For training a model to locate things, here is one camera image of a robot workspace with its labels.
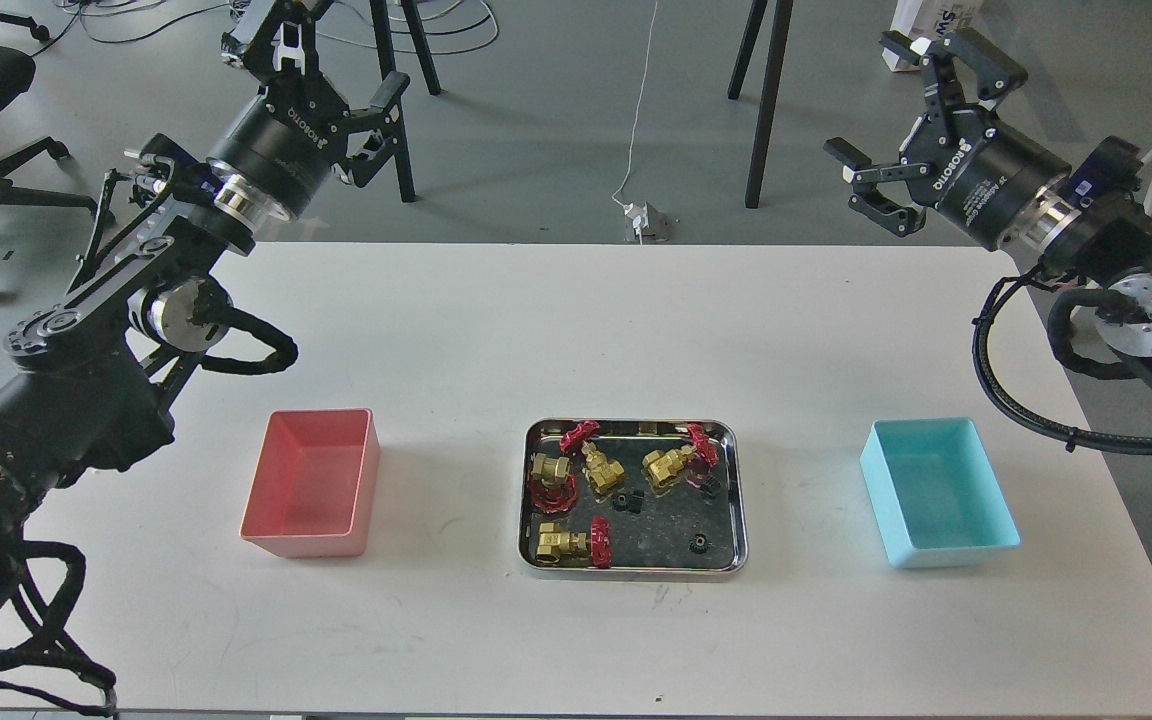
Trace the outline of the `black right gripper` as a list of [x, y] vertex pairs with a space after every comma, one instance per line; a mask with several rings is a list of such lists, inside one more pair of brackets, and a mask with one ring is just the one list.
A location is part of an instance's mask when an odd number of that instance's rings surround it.
[[[1021, 211], [1071, 172], [1068, 161], [987, 111], [1023, 86], [1028, 70], [973, 28], [918, 40], [888, 29], [881, 45], [920, 69], [925, 118], [899, 149], [905, 162], [877, 165], [846, 138], [824, 141], [824, 151], [844, 165], [850, 209], [897, 237], [920, 232], [924, 209], [899, 205], [878, 190], [910, 181], [911, 200], [995, 251]], [[967, 100], [958, 67], [972, 73], [975, 103]]]

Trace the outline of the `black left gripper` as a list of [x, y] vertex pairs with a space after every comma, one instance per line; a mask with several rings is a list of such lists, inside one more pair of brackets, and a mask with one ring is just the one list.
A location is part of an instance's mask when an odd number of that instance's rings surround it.
[[366, 108], [349, 109], [319, 67], [316, 23], [329, 1], [251, 1], [221, 36], [221, 59], [262, 83], [207, 151], [219, 176], [238, 176], [270, 196], [288, 222], [305, 213], [329, 170], [364, 187], [387, 162], [380, 85]]

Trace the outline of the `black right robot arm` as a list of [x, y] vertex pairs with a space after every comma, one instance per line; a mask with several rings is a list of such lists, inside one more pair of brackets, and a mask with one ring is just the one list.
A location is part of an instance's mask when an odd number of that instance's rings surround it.
[[1062, 367], [1152, 389], [1152, 218], [1134, 196], [1137, 146], [1111, 136], [1070, 167], [1007, 126], [996, 105], [1028, 73], [972, 28], [918, 40], [890, 29], [881, 41], [922, 73], [923, 109], [895, 162], [872, 161], [844, 138], [826, 142], [844, 167], [850, 209], [899, 237], [935, 211], [983, 249], [1032, 251], [1032, 268], [1000, 279], [973, 320], [982, 389], [1007, 418], [1068, 448], [1152, 456], [1152, 437], [1070, 427], [1028, 409], [990, 361], [998, 314], [1032, 287], [1053, 296], [1044, 331]]

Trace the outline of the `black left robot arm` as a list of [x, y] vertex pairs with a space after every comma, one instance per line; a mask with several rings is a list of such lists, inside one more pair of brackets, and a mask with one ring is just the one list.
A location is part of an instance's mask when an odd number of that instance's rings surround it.
[[212, 266], [251, 253], [262, 223], [291, 222], [325, 179], [364, 187], [396, 164], [415, 200], [387, 3], [370, 5], [381, 83], [353, 108], [326, 78], [316, 26], [326, 1], [251, 1], [221, 58], [259, 91], [205, 158], [156, 135], [134, 169], [111, 170], [67, 295], [3, 340], [0, 388], [0, 691], [84, 717], [116, 717], [116, 679], [70, 637], [88, 562], [28, 539], [52, 488], [124, 471], [174, 439], [170, 409], [197, 372], [266, 376], [298, 357], [283, 331], [234, 306]]

